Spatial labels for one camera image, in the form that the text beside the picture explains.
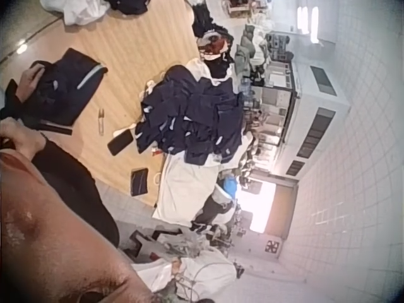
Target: fluorescent light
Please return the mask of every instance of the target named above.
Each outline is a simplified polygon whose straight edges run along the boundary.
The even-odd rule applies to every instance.
[[[309,12],[307,10],[307,6],[302,8],[302,33],[307,35],[309,33]]]
[[[19,48],[17,48],[17,54],[22,54],[23,52],[25,52],[27,50],[28,46],[27,44],[21,44]]]
[[[310,33],[311,43],[319,42],[317,35],[318,35],[318,7],[316,6],[311,11],[311,33]]]
[[[302,7],[299,6],[297,8],[297,29],[301,30],[302,29]]]

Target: wooden table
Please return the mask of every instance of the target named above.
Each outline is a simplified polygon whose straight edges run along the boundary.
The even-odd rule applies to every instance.
[[[141,16],[123,16],[109,11],[103,19],[85,27],[65,27],[62,21],[39,33],[24,53],[0,66],[0,84],[20,79],[35,60],[54,62],[69,47],[107,66],[96,94],[75,122],[72,136],[47,133],[48,137],[80,160],[93,176],[129,195],[133,169],[147,167],[148,194],[139,199],[148,205],[157,201],[155,176],[161,172],[163,155],[141,155],[135,144],[113,157],[107,143],[112,133],[137,121],[141,115],[139,94],[148,80],[159,80],[175,64],[198,57],[189,8],[184,0],[152,0]],[[104,108],[104,136],[98,134],[98,110]]]

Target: hand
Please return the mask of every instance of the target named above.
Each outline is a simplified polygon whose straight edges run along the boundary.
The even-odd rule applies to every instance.
[[[23,72],[17,91],[15,92],[21,103],[25,102],[32,95],[44,72],[45,68],[41,64],[36,64],[34,67]]]
[[[29,161],[43,150],[46,144],[46,139],[40,132],[29,129],[10,117],[0,121],[0,138],[11,140],[16,151]]]

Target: clothing pile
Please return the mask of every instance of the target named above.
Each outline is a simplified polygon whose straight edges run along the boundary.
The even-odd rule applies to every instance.
[[[230,64],[234,62],[230,55],[234,38],[229,31],[213,22],[206,3],[193,5],[194,35],[201,57],[211,71],[213,78],[224,78]]]
[[[204,165],[211,153],[227,163],[242,143],[242,94],[233,93],[231,79],[215,86],[176,65],[141,106],[143,122],[135,129],[140,153],[156,141],[165,153],[185,151],[186,163]]]

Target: ceiling light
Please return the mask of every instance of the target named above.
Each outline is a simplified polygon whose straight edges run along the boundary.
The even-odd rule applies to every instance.
[[[318,35],[318,7],[316,6],[311,11],[311,33],[310,33],[311,43],[319,42],[317,35]]]
[[[21,44],[19,48],[17,48],[17,54],[22,54],[23,52],[25,52],[27,50],[28,46],[26,43]]]

